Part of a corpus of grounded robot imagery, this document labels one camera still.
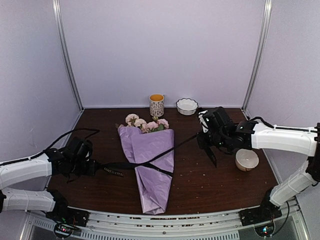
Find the pink carnation stem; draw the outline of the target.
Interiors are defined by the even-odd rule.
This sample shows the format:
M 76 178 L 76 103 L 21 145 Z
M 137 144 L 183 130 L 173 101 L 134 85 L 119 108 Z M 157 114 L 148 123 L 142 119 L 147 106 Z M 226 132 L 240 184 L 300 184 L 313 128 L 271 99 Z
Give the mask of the pink carnation stem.
M 153 133 L 167 130 L 170 128 L 170 125 L 166 119 L 154 117 L 153 121 L 143 123 L 139 128 L 143 133 Z

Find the pale pink rose stem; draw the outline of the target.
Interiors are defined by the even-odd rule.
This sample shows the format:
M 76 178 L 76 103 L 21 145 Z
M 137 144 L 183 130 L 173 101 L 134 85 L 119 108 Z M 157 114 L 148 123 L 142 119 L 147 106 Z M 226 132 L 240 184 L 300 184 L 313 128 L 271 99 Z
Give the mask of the pale pink rose stem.
M 140 128 L 141 130 L 147 127 L 147 122 L 134 113 L 128 114 L 125 117 L 125 122 L 128 126 Z

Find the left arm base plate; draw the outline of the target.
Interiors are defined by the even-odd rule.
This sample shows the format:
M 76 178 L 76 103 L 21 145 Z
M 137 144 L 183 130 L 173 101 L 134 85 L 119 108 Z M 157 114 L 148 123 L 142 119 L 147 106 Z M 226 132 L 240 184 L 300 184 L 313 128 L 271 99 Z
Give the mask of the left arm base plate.
M 63 213 L 58 213 L 57 211 L 45 212 L 45 216 L 58 223 L 75 227 L 86 227 L 90 213 L 85 210 L 68 207 Z

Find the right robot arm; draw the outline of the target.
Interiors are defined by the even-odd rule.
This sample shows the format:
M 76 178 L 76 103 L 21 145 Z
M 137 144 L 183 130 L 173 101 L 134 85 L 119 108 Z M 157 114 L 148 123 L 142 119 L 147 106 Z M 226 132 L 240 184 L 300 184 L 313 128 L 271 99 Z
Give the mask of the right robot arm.
M 277 126 L 257 116 L 234 123 L 223 107 L 197 110 L 202 130 L 197 142 L 215 164 L 211 148 L 232 154 L 239 150 L 279 150 L 299 153 L 307 160 L 290 177 L 265 193 L 256 210 L 259 220 L 268 220 L 286 201 L 320 181 L 320 127 Z

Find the black printed ribbon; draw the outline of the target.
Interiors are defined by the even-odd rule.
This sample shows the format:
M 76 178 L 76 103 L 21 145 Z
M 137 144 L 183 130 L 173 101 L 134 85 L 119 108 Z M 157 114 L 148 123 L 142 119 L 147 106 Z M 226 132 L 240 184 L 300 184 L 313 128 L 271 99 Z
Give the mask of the black printed ribbon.
M 211 150 L 211 147 L 220 148 L 222 146 L 222 143 L 220 140 L 214 140 L 213 135 L 209 134 L 206 135 L 204 132 L 198 132 L 197 134 L 187 138 L 183 142 L 169 148 L 168 150 L 156 155 L 152 159 L 136 163 L 136 162 L 110 162 L 106 164 L 100 164 L 97 168 L 99 170 L 104 170 L 106 172 L 114 172 L 115 170 L 134 170 L 137 167 L 145 167 L 148 169 L 156 170 L 159 173 L 165 174 L 169 177 L 173 177 L 173 171 L 164 170 L 156 165 L 153 164 L 154 161 L 164 157 L 165 155 L 171 153 L 172 151 L 176 150 L 177 148 L 183 146 L 184 144 L 190 142 L 191 140 L 196 139 L 198 146 L 200 149 L 204 150 L 206 155 L 209 157 L 209 159 L 212 161 L 215 167 L 217 167 L 217 158 L 215 157 L 215 154 Z

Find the purple wrapping paper sheet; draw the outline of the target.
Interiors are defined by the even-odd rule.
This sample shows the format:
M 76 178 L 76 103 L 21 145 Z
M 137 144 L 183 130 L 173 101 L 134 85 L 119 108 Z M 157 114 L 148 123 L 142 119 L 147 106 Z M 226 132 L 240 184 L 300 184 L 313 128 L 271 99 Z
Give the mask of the purple wrapping paper sheet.
M 128 162 L 141 164 L 174 147 L 174 131 L 166 129 L 143 133 L 133 126 L 118 128 L 122 150 Z M 156 169 L 134 168 L 144 214 L 163 214 L 168 205 L 172 176 Z

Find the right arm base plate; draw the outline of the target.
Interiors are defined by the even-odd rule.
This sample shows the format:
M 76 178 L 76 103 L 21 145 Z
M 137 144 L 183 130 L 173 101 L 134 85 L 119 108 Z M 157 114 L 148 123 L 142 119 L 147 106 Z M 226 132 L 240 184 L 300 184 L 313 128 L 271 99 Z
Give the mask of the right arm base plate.
M 258 206 L 239 211 L 239 217 L 242 226 L 249 226 L 272 221 L 281 216 L 282 212 L 277 207 L 275 209 L 268 209 L 262 206 Z

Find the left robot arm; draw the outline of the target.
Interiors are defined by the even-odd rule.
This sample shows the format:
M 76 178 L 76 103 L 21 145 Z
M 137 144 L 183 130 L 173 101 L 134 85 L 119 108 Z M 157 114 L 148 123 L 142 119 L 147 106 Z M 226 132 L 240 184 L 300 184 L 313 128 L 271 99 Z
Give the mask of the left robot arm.
M 53 213 L 61 222 L 72 218 L 68 201 L 57 190 L 31 191 L 14 189 L 13 185 L 54 175 L 80 177 L 94 176 L 96 162 L 91 159 L 93 144 L 87 139 L 74 137 L 61 149 L 49 147 L 22 159 L 0 164 L 0 210 L 44 211 Z

